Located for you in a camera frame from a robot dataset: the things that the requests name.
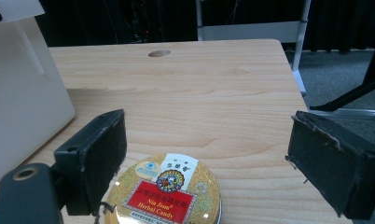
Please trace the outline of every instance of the gray carpet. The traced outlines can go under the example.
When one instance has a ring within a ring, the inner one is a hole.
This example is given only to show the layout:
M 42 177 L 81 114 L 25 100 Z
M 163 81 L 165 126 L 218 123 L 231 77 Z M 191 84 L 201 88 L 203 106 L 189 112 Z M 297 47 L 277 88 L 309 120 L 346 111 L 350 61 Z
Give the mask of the gray carpet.
M 323 105 L 361 85 L 373 52 L 374 50 L 352 50 L 349 53 L 304 51 L 299 71 L 306 88 L 306 95 L 303 97 L 306 106 Z M 291 62 L 293 52 L 287 52 L 286 56 Z M 375 91 L 344 108 L 375 110 Z M 375 120 L 330 119 L 375 145 Z M 373 224 L 375 212 L 371 220 L 353 220 L 353 223 Z

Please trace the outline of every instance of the black curtain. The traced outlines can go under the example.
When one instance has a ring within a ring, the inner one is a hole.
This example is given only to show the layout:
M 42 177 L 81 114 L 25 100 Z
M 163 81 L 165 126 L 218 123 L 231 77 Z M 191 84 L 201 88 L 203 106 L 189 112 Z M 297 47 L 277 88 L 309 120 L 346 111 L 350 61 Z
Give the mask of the black curtain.
M 312 1 L 304 48 L 375 48 L 375 0 Z
M 303 0 L 206 0 L 202 3 L 203 24 L 296 21 L 303 6 Z M 312 0 L 303 48 L 375 48 L 375 0 Z
M 197 40 L 195 0 L 40 2 L 46 14 L 36 21 L 50 47 Z M 204 25 L 298 21 L 304 0 L 204 0 L 201 6 Z M 375 48 L 375 0 L 312 0 L 303 48 Z

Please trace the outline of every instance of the white panel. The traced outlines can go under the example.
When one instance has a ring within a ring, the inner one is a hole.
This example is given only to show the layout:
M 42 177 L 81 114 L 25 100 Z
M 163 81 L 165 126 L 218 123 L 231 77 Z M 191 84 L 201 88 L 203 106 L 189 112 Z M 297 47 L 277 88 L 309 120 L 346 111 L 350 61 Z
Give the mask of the white panel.
M 2 22 L 18 21 L 45 13 L 38 0 L 0 0 Z
M 299 21 L 204 26 L 198 28 L 198 32 L 202 32 L 202 40 L 271 38 L 277 39 L 282 43 L 295 43 L 299 33 L 298 30 Z
M 0 179 L 74 115 L 35 19 L 0 22 Z

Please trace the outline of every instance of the wood grain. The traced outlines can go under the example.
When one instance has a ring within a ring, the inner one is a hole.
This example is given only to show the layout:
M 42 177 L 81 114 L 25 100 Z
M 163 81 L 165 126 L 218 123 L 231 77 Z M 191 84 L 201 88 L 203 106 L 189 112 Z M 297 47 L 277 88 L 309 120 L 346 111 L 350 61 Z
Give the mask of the wood grain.
M 171 53 L 148 56 L 156 50 Z M 76 117 L 27 162 L 54 163 L 54 149 L 91 119 L 124 108 L 128 153 L 121 171 L 158 153 L 197 158 L 219 184 L 222 223 L 351 223 L 285 161 L 290 117 L 306 109 L 278 41 L 50 51 Z

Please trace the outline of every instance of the candy tin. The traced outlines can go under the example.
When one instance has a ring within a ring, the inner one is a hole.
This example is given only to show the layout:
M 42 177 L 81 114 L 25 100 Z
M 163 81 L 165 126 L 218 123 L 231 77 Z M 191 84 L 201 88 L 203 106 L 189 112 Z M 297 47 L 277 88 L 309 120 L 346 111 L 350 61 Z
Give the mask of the candy tin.
M 106 224 L 219 223 L 219 188 L 211 171 L 182 154 L 159 154 L 136 163 L 109 191 L 115 212 Z

